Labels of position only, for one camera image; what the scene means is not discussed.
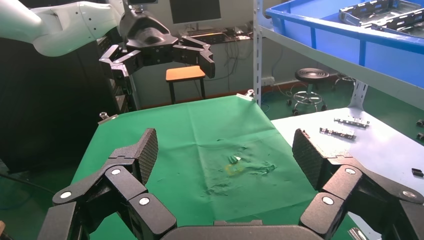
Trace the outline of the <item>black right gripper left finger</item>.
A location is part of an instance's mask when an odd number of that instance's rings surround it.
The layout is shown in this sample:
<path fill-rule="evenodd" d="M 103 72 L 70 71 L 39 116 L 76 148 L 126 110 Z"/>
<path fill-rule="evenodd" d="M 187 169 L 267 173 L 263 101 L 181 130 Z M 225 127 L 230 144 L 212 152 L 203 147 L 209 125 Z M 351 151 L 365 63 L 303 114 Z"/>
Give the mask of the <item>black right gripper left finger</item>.
<path fill-rule="evenodd" d="M 158 151 L 153 128 L 135 144 L 115 149 L 98 171 L 53 196 L 38 238 L 88 240 L 113 214 L 138 240 L 159 240 L 175 229 L 175 216 L 146 187 Z"/>

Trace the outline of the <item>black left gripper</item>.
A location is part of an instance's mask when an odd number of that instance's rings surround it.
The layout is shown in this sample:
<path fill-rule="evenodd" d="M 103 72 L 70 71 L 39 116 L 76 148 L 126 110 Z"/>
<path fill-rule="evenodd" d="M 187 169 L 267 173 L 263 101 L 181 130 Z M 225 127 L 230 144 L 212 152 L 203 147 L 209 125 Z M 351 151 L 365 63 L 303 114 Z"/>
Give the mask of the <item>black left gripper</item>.
<path fill-rule="evenodd" d="M 119 23 L 119 33 L 126 48 L 111 45 L 99 63 L 105 77 L 114 80 L 122 90 L 133 89 L 130 76 L 143 66 L 172 61 L 199 66 L 208 78 L 215 77 L 210 44 L 189 36 L 183 36 L 178 42 L 178 38 L 147 11 L 126 10 Z"/>

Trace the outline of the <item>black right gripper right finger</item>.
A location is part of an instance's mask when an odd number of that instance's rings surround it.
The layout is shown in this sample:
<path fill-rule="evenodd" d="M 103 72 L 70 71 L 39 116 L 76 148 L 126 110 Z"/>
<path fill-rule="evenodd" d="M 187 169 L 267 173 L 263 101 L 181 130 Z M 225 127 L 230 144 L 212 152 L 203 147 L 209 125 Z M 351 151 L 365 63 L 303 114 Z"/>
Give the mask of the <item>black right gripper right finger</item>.
<path fill-rule="evenodd" d="M 303 129 L 294 132 L 293 157 L 317 191 L 299 224 L 331 239 L 347 213 L 361 217 L 384 240 L 424 237 L 424 197 L 364 167 L 349 153 L 322 150 Z"/>

